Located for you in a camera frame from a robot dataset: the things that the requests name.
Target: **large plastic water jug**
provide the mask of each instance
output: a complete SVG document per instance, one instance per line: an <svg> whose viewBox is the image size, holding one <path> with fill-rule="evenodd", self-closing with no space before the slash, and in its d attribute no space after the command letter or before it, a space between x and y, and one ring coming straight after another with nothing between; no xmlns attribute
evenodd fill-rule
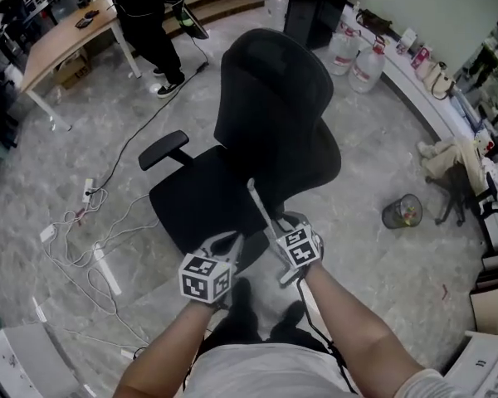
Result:
<svg viewBox="0 0 498 398"><path fill-rule="evenodd" d="M349 83L357 93L370 91L383 72L385 66L385 42L381 36L376 37L373 47L362 50L349 72Z"/></svg>
<svg viewBox="0 0 498 398"><path fill-rule="evenodd" d="M352 66L359 49L360 30L353 30L341 22L338 31L329 44L329 72L334 75L346 74Z"/></svg>
<svg viewBox="0 0 498 398"><path fill-rule="evenodd" d="M270 16L270 27L284 31L289 0L267 0L267 13Z"/></svg>

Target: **white shirt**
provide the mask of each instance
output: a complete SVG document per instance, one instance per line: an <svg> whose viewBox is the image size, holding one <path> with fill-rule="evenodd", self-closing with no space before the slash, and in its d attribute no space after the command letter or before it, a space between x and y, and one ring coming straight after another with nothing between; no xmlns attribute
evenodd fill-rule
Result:
<svg viewBox="0 0 498 398"><path fill-rule="evenodd" d="M322 352L285 343L224 345L193 365L184 395L190 398L350 398L336 360ZM404 383L395 398L467 398L434 370Z"/></svg>

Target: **bottle label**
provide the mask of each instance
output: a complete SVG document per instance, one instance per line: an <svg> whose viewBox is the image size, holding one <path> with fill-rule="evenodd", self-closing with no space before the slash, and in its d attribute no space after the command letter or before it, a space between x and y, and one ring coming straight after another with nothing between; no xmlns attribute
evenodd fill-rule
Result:
<svg viewBox="0 0 498 398"><path fill-rule="evenodd" d="M346 59L346 58L341 57L341 56L336 56L334 59L334 63L337 66L349 66L350 62L352 62L352 59Z"/></svg>
<svg viewBox="0 0 498 398"><path fill-rule="evenodd" d="M352 67L352 71L354 72L354 74L356 75L356 78L358 78L358 80L363 81L364 83L369 82L371 75L366 74L365 72L360 70L358 68L358 65L354 64L354 66Z"/></svg>

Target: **stairs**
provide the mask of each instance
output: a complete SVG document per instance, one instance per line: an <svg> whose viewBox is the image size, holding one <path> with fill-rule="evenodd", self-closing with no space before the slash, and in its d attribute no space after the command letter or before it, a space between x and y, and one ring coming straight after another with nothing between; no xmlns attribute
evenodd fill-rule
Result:
<svg viewBox="0 0 498 398"><path fill-rule="evenodd" d="M184 0L195 17L204 25L209 22L264 6L265 0ZM166 10L163 28L170 37L183 33L172 9Z"/></svg>

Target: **forearm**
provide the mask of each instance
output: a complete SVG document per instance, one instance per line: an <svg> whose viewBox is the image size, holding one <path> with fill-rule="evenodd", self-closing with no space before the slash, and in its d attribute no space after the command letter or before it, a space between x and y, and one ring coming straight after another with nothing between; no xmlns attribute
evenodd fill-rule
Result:
<svg viewBox="0 0 498 398"><path fill-rule="evenodd" d="M125 371L115 398L172 397L182 385L214 310L191 302Z"/></svg>
<svg viewBox="0 0 498 398"><path fill-rule="evenodd" d="M310 267L306 283L335 346L365 396L392 397L409 377L422 370L389 326L320 262Z"/></svg>

